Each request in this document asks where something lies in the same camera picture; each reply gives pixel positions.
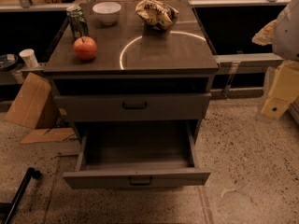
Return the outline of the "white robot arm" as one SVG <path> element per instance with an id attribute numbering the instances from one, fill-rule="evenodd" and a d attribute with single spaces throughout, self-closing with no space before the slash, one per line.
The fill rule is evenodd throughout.
<path id="1" fill-rule="evenodd" d="M 299 96 L 299 0 L 291 0 L 252 42 L 261 46 L 271 44 L 273 53 L 283 59 L 274 71 L 260 108 L 260 114 L 266 119 L 279 119 Z"/>

